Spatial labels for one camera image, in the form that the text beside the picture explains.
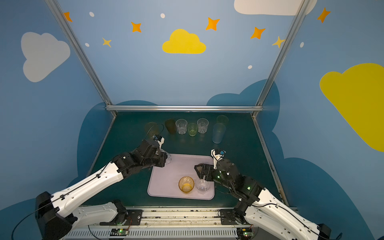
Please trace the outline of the lilac plastic tray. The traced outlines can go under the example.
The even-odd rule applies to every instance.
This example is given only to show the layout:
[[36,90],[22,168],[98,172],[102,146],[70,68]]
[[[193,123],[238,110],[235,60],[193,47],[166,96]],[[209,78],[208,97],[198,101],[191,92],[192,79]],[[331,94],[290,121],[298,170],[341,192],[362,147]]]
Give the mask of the lilac plastic tray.
[[207,191],[199,191],[194,187],[189,193],[184,193],[179,188],[179,180],[191,177],[195,182],[198,175],[194,169],[198,164],[213,164],[210,156],[171,154],[171,161],[163,168],[153,167],[148,194],[151,197],[212,200],[215,196],[215,184],[208,183]]

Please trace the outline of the yellow short cup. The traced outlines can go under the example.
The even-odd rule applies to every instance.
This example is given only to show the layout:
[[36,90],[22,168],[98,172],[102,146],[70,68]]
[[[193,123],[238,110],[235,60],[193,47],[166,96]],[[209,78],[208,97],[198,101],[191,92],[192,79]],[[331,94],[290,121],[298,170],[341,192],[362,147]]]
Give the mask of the yellow short cup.
[[191,192],[195,187],[194,180],[189,176],[184,176],[179,180],[179,189],[183,193]]

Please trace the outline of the small green cup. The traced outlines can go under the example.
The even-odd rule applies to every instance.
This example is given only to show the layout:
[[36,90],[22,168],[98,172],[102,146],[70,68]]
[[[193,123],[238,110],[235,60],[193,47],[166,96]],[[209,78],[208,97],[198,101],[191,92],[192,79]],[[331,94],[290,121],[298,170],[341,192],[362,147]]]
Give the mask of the small green cup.
[[194,137],[198,133],[198,125],[196,123],[188,123],[187,130],[189,136]]

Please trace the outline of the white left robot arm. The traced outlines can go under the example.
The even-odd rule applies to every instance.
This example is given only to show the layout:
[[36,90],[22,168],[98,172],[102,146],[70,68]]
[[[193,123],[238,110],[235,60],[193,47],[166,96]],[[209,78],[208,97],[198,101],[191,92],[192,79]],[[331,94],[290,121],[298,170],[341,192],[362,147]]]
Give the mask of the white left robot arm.
[[106,225],[132,224],[121,201],[104,205],[80,206],[109,186],[143,169],[163,168],[168,155],[162,150],[165,139],[155,135],[143,140],[133,151],[115,156],[100,170],[82,181],[54,194],[44,192],[36,197],[35,218],[44,240],[59,240],[78,227],[102,223]]

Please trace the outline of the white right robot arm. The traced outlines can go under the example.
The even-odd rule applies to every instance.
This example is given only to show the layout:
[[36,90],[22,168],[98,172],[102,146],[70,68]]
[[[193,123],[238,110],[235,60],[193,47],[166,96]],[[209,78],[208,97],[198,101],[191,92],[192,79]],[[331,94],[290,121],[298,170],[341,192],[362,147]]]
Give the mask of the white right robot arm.
[[198,164],[198,177],[229,189],[239,202],[232,210],[234,221],[261,228],[280,240],[328,240],[331,229],[315,224],[290,209],[267,188],[242,175],[228,159],[216,165]]

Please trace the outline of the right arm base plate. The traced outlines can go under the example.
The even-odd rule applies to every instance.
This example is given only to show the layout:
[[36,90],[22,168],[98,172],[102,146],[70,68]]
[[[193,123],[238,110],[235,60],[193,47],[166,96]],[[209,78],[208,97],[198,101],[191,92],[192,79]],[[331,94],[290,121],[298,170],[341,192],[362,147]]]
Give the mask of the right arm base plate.
[[241,216],[233,209],[221,209],[218,211],[221,225],[248,225],[244,216]]

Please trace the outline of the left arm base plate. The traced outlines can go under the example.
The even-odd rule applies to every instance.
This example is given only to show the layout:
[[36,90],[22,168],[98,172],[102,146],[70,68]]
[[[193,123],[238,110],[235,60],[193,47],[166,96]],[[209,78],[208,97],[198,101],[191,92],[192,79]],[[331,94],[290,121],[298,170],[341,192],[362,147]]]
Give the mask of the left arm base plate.
[[100,226],[139,226],[143,210],[126,210],[119,212],[110,222],[101,222]]

